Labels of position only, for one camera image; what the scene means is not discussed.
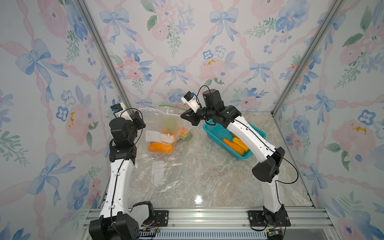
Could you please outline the clear zip-top bag green print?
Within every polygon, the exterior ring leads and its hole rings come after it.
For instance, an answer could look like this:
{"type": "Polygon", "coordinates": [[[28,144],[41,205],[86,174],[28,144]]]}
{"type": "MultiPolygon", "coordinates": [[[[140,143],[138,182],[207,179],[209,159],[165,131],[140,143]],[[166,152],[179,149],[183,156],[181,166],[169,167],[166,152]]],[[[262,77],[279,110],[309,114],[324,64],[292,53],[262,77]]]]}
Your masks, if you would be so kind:
{"type": "Polygon", "coordinates": [[[180,117],[188,107],[159,105],[159,109],[166,113],[163,124],[164,134],[174,135],[179,142],[188,142],[193,139],[190,123],[180,117]]]}

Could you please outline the yellow mango basket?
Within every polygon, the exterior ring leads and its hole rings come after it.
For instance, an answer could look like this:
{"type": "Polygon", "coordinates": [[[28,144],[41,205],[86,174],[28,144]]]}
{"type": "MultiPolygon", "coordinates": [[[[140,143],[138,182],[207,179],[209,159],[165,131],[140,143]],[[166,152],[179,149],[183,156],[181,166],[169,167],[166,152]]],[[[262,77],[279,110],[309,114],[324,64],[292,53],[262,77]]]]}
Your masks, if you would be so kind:
{"type": "Polygon", "coordinates": [[[242,147],[245,152],[249,151],[249,148],[239,138],[234,137],[233,138],[233,143],[235,143],[235,144],[239,145],[240,147],[242,147]]]}

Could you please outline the long orange mango front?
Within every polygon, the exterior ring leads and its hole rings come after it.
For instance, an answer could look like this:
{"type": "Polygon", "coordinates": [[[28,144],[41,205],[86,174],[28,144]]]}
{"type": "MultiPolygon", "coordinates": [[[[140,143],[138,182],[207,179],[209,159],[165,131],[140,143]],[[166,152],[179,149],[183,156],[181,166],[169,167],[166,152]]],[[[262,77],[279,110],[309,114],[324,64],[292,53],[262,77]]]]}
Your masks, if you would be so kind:
{"type": "Polygon", "coordinates": [[[245,150],[240,145],[233,143],[227,139],[222,140],[223,143],[225,143],[228,147],[230,147],[233,151],[235,151],[240,156],[243,156],[245,154],[245,150]]]}

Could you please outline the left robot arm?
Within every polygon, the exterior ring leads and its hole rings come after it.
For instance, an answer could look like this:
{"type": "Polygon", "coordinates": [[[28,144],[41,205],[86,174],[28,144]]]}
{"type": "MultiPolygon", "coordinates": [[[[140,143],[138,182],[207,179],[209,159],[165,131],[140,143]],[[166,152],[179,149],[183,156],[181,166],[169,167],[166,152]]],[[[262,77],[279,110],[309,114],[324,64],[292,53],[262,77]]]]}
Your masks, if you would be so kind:
{"type": "Polygon", "coordinates": [[[129,119],[120,116],[110,121],[113,136],[109,155],[111,175],[100,216],[90,222],[89,234],[93,240],[138,240],[142,226],[149,227],[157,222],[150,201],[132,207],[127,202],[128,186],[136,162],[136,144],[145,126],[139,110],[135,110],[129,119]]]}

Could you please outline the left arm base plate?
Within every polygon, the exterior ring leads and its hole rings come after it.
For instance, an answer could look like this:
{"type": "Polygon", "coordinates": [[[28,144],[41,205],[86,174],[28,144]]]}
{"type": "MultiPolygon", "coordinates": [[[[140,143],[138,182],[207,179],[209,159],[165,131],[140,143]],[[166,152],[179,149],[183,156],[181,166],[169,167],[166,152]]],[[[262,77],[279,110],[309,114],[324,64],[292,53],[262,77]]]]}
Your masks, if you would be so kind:
{"type": "Polygon", "coordinates": [[[169,211],[155,210],[132,210],[128,213],[130,217],[136,220],[140,227],[167,227],[169,220],[169,211]]]}

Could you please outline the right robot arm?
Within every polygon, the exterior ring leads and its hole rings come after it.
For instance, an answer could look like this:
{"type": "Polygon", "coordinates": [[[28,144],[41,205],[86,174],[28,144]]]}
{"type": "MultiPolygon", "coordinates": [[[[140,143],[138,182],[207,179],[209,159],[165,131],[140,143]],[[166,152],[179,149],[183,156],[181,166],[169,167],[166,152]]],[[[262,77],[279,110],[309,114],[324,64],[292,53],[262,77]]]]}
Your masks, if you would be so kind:
{"type": "Polygon", "coordinates": [[[201,106],[197,95],[187,92],[182,102],[190,108],[181,114],[181,118],[193,126],[202,120],[212,120],[239,137],[259,161],[252,168],[252,173],[261,182],[266,226],[287,224],[288,214],[280,202],[278,190],[280,165],[285,159],[285,150],[275,147],[255,132],[236,107],[225,106],[219,91],[208,89],[203,92],[203,98],[205,107],[201,106]]]}

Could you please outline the clear plastic bag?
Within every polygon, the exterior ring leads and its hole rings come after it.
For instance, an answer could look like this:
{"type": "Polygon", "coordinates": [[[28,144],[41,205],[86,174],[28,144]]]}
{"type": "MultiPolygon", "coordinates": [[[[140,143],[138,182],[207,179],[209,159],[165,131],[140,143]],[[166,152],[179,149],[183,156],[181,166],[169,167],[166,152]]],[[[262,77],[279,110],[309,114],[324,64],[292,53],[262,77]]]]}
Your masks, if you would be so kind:
{"type": "Polygon", "coordinates": [[[186,162],[180,157],[150,158],[143,164],[143,189],[153,193],[185,192],[186,162]]]}
{"type": "Polygon", "coordinates": [[[174,135],[163,133],[163,124],[166,113],[154,108],[141,108],[141,113],[144,117],[146,127],[139,140],[139,148],[143,151],[148,151],[148,146],[151,142],[163,143],[166,145],[174,145],[174,150],[179,142],[174,135]]]}

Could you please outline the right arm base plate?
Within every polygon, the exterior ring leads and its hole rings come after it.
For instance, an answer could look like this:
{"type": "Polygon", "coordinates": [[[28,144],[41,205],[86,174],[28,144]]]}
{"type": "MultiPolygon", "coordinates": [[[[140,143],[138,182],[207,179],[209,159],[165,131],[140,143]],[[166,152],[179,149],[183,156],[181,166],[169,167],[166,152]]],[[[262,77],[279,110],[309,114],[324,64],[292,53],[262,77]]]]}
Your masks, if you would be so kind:
{"type": "Polygon", "coordinates": [[[279,224],[282,227],[290,227],[291,221],[287,212],[280,209],[277,213],[269,211],[247,211],[248,219],[252,227],[275,227],[279,224]]]}

